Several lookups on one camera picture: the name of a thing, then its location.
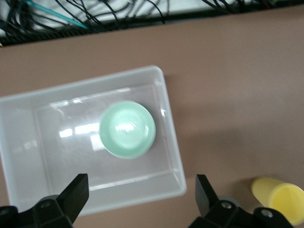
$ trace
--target tabletop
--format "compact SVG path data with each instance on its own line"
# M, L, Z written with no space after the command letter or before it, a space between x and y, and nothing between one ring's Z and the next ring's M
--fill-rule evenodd
M199 215L197 173L249 212L261 206L250 191L258 176L304 189L303 40L304 6L297 6L5 47L0 96L159 66L186 194L82 216L75 227L185 228Z

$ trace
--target clear plastic bin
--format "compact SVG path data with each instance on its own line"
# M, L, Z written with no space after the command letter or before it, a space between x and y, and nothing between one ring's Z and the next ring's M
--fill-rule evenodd
M103 111L117 101L143 105L156 137L135 159L110 154L99 138ZM0 99L0 152L9 200L20 211L89 176L81 214L183 194L186 182L162 71L148 66Z

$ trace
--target mint green bowl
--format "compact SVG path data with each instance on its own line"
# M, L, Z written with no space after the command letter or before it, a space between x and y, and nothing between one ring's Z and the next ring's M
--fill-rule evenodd
M155 123L142 105L122 101L103 114L99 134L104 147L119 158L136 158L146 153L155 139Z

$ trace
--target yellow plastic cup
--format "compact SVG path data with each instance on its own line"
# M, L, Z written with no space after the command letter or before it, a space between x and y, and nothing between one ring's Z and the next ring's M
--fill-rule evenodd
M281 212L293 226L304 222L304 191L298 186L261 177L252 182L251 191L264 207Z

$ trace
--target screw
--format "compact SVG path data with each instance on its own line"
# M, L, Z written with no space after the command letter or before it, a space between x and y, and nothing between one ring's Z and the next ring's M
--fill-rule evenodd
M222 202L222 207L227 208L227 209L231 209L232 208L231 204L228 203L228 202Z
M41 207L41 208L47 208L49 205L51 205L51 203L50 203L49 201L45 201L45 202L43 202L43 203L40 205L40 207Z
M269 217L269 218L272 218L274 215L271 213L271 211L269 210L266 210L266 209L263 209L261 210L261 213L262 215L266 216L266 217Z
M0 210L0 216L9 213L9 211L10 211L10 209L8 209L8 208L4 208L3 210Z

